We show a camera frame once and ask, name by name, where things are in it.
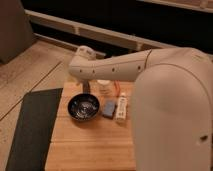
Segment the tiled floor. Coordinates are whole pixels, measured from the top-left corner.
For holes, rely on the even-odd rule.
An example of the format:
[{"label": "tiled floor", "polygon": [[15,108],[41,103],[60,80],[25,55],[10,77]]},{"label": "tiled floor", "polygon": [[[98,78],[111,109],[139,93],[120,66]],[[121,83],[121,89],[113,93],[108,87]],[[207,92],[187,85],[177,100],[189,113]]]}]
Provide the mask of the tiled floor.
[{"label": "tiled floor", "polygon": [[0,171],[6,167],[24,94],[73,81],[68,73],[72,56],[73,51],[38,41],[10,63],[0,65]]}]

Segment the bottle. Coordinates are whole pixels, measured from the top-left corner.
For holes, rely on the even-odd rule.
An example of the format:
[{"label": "bottle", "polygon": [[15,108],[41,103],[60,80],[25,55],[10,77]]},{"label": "bottle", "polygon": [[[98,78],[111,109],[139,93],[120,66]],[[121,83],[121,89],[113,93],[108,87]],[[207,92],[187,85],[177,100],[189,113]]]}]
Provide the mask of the bottle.
[{"label": "bottle", "polygon": [[116,122],[122,123],[126,120],[126,111],[127,111],[126,93],[122,92],[118,98],[117,109],[115,113]]}]

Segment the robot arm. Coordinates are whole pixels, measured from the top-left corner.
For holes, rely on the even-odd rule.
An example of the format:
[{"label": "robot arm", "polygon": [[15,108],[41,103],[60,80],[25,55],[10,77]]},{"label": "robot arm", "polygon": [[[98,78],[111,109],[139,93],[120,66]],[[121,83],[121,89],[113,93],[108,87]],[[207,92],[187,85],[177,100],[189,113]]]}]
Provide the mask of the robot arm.
[{"label": "robot arm", "polygon": [[192,48],[94,60],[80,47],[69,71],[81,79],[134,81],[131,121],[137,171],[210,171],[213,67]]},{"label": "robot arm", "polygon": [[69,65],[70,74],[80,79],[135,81],[144,70],[149,51],[94,60],[94,51],[80,47]]}]

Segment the black mat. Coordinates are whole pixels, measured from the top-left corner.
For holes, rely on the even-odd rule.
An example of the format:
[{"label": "black mat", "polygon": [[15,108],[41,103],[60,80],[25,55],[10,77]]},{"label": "black mat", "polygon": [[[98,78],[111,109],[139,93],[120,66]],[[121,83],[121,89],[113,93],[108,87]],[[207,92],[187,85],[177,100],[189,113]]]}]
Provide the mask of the black mat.
[{"label": "black mat", "polygon": [[44,170],[62,89],[24,96],[6,171]]}]

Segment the wooden cutting board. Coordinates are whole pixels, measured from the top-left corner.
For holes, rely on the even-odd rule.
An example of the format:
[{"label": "wooden cutting board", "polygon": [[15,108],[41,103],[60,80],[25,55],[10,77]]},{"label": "wooden cutting board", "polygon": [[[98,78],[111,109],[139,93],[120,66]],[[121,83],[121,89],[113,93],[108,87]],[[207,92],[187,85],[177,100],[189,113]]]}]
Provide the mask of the wooden cutting board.
[{"label": "wooden cutting board", "polygon": [[[73,82],[64,85],[52,140],[46,162],[46,171],[135,171],[135,160],[130,123],[130,104],[127,119],[118,124],[101,116],[106,100],[117,100],[114,84],[110,93],[103,95],[98,84],[91,82],[91,93],[100,101],[99,114],[90,121],[77,122],[67,111],[69,100],[82,92]],[[120,82],[128,103],[132,83]]]}]

